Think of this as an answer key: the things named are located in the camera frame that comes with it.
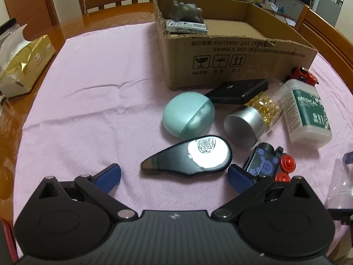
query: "tissue pack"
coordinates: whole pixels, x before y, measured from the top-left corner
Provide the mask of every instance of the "tissue pack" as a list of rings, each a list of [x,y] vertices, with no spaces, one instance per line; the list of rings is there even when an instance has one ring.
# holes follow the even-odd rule
[[[1,72],[0,91],[5,97],[30,92],[54,54],[55,49],[47,35],[29,42],[15,54],[6,69]]]

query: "gray figurine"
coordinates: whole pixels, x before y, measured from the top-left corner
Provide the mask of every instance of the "gray figurine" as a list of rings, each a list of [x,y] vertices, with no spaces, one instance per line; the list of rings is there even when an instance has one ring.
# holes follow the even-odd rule
[[[203,18],[201,17],[202,9],[197,8],[195,4],[185,4],[183,2],[173,1],[169,16],[175,22],[192,22],[203,24]]]

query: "bottle label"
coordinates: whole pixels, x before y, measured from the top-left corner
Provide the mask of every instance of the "bottle label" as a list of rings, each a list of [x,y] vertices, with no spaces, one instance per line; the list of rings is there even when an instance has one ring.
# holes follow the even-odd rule
[[[292,91],[290,106],[286,110],[286,118],[290,133],[304,125],[314,125],[331,130],[320,97],[302,90]]]

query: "pink tablecloth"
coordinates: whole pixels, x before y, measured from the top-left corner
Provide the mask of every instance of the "pink tablecloth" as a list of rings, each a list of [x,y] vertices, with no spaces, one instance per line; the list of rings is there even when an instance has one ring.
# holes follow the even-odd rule
[[[332,141],[319,151],[290,145],[283,121],[262,138],[282,146],[325,202],[336,158],[353,143],[353,97],[329,64],[318,55],[311,67],[320,84],[332,128]],[[122,168],[112,195],[139,214],[146,210],[212,212],[236,196],[225,173],[182,178],[140,175],[148,156],[178,142],[161,125],[162,111],[180,92],[167,89],[153,23],[83,34],[66,41],[41,86],[23,126],[18,153],[14,214],[45,176],[73,180],[111,163]],[[223,120],[234,107],[216,107],[210,134],[225,137]],[[242,164],[250,150],[233,150]],[[334,244],[342,237],[338,228]]]

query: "brown door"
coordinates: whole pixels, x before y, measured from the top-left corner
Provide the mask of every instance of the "brown door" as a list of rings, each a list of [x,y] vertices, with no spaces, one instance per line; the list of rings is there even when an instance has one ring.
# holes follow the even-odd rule
[[[21,26],[28,24],[24,30],[27,40],[38,38],[55,22],[52,21],[46,0],[5,0],[8,15],[16,18]]]

